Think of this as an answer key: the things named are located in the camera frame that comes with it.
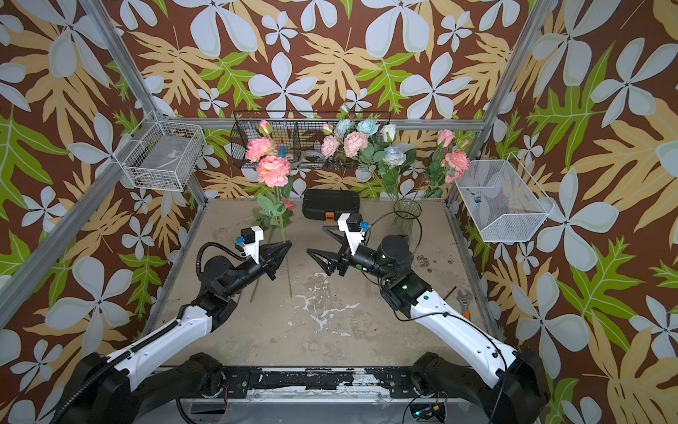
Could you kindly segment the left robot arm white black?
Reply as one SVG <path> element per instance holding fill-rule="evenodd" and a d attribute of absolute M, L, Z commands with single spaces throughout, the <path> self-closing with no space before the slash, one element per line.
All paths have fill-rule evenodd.
<path fill-rule="evenodd" d="M 206 353 L 159 371 L 167 360 L 223 325 L 235 295 L 267 275 L 274 278 L 291 250 L 289 241 L 260 245 L 239 241 L 237 251 L 204 244 L 196 257 L 198 296 L 175 319 L 110 353 L 91 353 L 77 365 L 51 418 L 54 423 L 132 423 L 159 406 L 192 394 L 217 392 L 222 363 Z"/>

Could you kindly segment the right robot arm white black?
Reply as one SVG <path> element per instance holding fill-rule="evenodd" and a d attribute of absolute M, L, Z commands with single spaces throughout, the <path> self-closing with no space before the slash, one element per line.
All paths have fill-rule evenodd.
<path fill-rule="evenodd" d="M 418 323 L 434 333 L 463 360 L 448 362 L 425 353 L 411 367 L 420 395 L 443 394 L 483 409 L 491 423 L 533 423 L 547 406 L 550 393 L 541 358 L 519 352 L 492 337 L 455 311 L 411 268 L 414 255 L 407 238 L 388 235 L 377 249 L 363 242 L 364 231 L 323 231 L 341 247 L 335 253 L 307 249 L 326 275 L 344 276 L 350 269 L 374 277 L 383 300 L 403 322 Z"/>

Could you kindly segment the pink peony spray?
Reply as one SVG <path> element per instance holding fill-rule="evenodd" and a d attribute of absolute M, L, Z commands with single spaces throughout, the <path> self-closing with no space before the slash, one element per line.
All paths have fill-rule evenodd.
<path fill-rule="evenodd" d="M 441 197 L 445 185 L 452 185 L 470 169 L 468 150 L 472 140 L 471 131 L 444 129 L 438 132 L 436 148 L 429 157 L 423 178 L 424 199 Z"/>
<path fill-rule="evenodd" d="M 266 229 L 284 229 L 291 223 L 293 212 L 286 212 L 281 199 L 289 199 L 291 192 L 290 161 L 280 153 L 280 146 L 273 138 L 273 127 L 268 120 L 257 125 L 258 136 L 248 141 L 245 159 L 255 165 L 257 182 L 260 186 L 256 194 L 260 210 L 256 219 Z"/>

